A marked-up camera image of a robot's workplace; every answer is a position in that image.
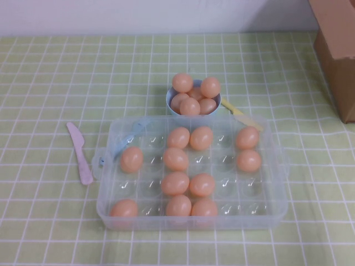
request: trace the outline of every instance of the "bowl of eggs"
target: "bowl of eggs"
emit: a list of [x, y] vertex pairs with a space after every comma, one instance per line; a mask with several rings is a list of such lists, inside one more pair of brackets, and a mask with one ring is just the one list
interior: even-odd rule
[[193, 80], [189, 74], [178, 73], [166, 93], [166, 105], [172, 115], [214, 115], [221, 105], [221, 85], [210, 76]]

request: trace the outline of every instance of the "white wall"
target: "white wall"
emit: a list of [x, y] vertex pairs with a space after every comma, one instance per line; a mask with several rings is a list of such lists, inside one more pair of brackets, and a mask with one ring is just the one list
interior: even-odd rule
[[0, 0], [0, 35], [316, 28], [308, 0]]

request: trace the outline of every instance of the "egg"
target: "egg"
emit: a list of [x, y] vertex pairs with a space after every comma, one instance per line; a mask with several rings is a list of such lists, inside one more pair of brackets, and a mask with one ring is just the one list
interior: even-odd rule
[[167, 168], [173, 171], [185, 171], [189, 166], [189, 158], [179, 148], [167, 148], [163, 154], [163, 161]]
[[200, 114], [200, 104], [194, 98], [187, 98], [182, 100], [180, 104], [180, 114], [181, 115], [199, 115]]
[[221, 84], [218, 79], [210, 76], [201, 83], [201, 93], [206, 98], [214, 98], [221, 92]]
[[217, 216], [218, 209], [214, 201], [209, 198], [198, 200], [192, 207], [192, 216]]
[[138, 205], [132, 199], [117, 202], [110, 211], [112, 217], [135, 217], [138, 215]]
[[180, 93], [187, 93], [194, 86], [194, 80], [189, 74], [178, 73], [173, 77], [173, 88]]
[[141, 168], [143, 164], [143, 153], [138, 147], [129, 147], [122, 153], [121, 169], [126, 173], [134, 173]]
[[259, 138], [259, 131], [253, 126], [247, 126], [239, 131], [235, 143], [241, 150], [252, 149], [259, 142]]
[[185, 195], [173, 197], [166, 205], [167, 216], [189, 216], [191, 213], [191, 201]]
[[215, 179], [208, 173], [200, 173], [190, 182], [190, 191], [198, 197], [206, 197], [213, 193], [215, 190]]
[[244, 172], [256, 172], [261, 166], [261, 157], [255, 150], [243, 150], [237, 157], [237, 166]]
[[208, 126], [200, 126], [190, 136], [190, 145], [194, 150], [208, 149], [213, 141], [213, 132]]
[[180, 104], [183, 100], [189, 98], [188, 94], [186, 93], [179, 93], [176, 94], [173, 99], [171, 100], [170, 107], [172, 110], [178, 114], [180, 114]]
[[176, 196], [185, 193], [189, 187], [189, 177], [183, 172], [168, 174], [161, 181], [161, 190], [169, 196]]
[[199, 101], [200, 115], [208, 115], [217, 108], [217, 103], [214, 99], [206, 98]]
[[189, 144], [190, 132], [185, 127], [174, 129], [169, 135], [166, 144], [169, 148], [185, 148]]
[[188, 96], [194, 98], [196, 101], [200, 101], [204, 98], [201, 93], [201, 87], [194, 87], [192, 90], [187, 92]]

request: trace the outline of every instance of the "grid pattern tablecloth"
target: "grid pattern tablecloth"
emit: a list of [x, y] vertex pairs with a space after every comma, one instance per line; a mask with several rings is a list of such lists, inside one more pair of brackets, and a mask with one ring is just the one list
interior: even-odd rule
[[[314, 36], [1, 38], [0, 265], [351, 265], [355, 125], [337, 117]], [[229, 102], [270, 120], [291, 158], [289, 211], [277, 228], [105, 230], [99, 184], [79, 183], [65, 124], [80, 128], [90, 160], [112, 120], [167, 114], [178, 72], [217, 77]]]

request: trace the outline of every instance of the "pink toy knife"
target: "pink toy knife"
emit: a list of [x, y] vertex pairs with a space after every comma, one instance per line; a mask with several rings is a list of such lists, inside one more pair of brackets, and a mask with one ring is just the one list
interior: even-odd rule
[[83, 185], [89, 185], [94, 181], [94, 179], [83, 154], [84, 137], [73, 123], [68, 122], [67, 128], [73, 140], [75, 153], [77, 154], [80, 180]]

